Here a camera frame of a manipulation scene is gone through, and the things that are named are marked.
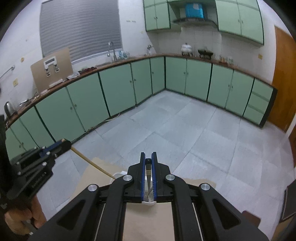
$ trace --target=drawer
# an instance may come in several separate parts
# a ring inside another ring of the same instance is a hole
[[[273,88],[270,85],[265,84],[262,81],[255,79],[252,92],[262,96],[267,101],[269,101],[272,91],[273,91]]]
[[[264,114],[262,114],[261,112],[258,112],[256,110],[254,110],[253,108],[251,108],[249,105],[246,107],[246,110],[244,112],[244,117],[256,124],[260,124],[262,117]]]
[[[268,102],[257,95],[251,94],[248,105],[254,107],[254,109],[257,109],[262,113],[265,113]]]

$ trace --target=human hand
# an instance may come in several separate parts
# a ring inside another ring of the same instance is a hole
[[[31,210],[12,209],[4,214],[5,222],[15,234],[26,235],[30,233],[30,230],[22,223],[22,221],[34,218],[34,226],[36,228],[40,228],[43,224],[45,224],[46,218],[37,196],[33,197],[31,204]]]

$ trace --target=metal screw cap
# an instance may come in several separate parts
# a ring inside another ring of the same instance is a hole
[[[132,180],[132,176],[131,175],[124,175],[123,176],[123,179],[125,180],[125,181],[130,181],[130,180]]]
[[[98,186],[97,186],[96,184],[91,184],[91,185],[88,186],[87,189],[88,189],[90,192],[94,192],[95,190],[97,190],[97,188],[98,188]]]
[[[207,184],[207,183],[203,183],[203,184],[201,185],[201,189],[202,189],[202,190],[205,190],[205,191],[209,190],[210,187],[211,187],[211,186],[210,186],[209,184]]]
[[[165,176],[166,180],[172,181],[175,179],[175,176],[173,174],[168,174]]]

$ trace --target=faucet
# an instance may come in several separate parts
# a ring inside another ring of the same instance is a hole
[[[117,61],[117,58],[116,58],[116,55],[115,55],[115,50],[114,50],[114,44],[113,44],[113,42],[109,42],[108,43],[108,54],[107,54],[107,56],[108,57],[110,57],[110,44],[112,44],[112,48],[113,48],[113,55],[114,55],[114,61]]]

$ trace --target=gray tile floor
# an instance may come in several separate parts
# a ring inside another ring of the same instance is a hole
[[[259,129],[207,103],[163,91],[108,121],[74,144],[89,159],[124,168],[144,151],[183,178],[207,178],[239,211],[261,217],[271,239],[283,194],[294,180],[293,157],[285,134],[266,123]],[[69,151],[57,159],[54,175],[38,193],[46,217],[68,202],[88,163]]]

